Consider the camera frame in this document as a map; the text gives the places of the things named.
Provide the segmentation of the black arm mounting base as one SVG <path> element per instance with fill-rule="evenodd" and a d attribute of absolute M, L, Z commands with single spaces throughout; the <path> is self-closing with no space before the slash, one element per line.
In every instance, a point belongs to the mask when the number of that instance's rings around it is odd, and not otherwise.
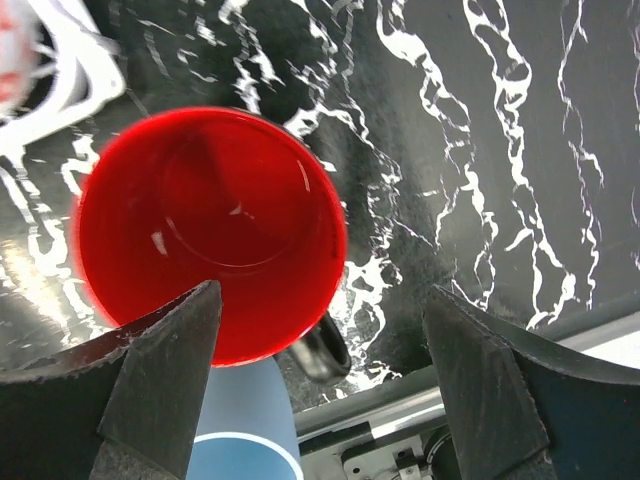
<path fill-rule="evenodd" d="M 639 301 L 625 297 L 534 333 L 639 372 Z M 464 479 L 431 366 L 296 418 L 308 479 Z"/>

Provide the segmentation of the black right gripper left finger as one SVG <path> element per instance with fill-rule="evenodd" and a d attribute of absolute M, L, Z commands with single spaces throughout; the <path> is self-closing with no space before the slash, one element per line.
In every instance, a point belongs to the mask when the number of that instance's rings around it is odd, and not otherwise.
<path fill-rule="evenodd" d="M 218 336 L 205 281 L 93 340 L 1 373 L 4 479 L 183 479 Z"/>

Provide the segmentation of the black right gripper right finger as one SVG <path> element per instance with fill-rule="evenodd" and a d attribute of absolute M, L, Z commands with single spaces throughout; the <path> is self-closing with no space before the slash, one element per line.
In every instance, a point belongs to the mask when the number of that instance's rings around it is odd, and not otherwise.
<path fill-rule="evenodd" d="M 636 479 L 639 372 L 434 285 L 424 329 L 464 479 Z"/>

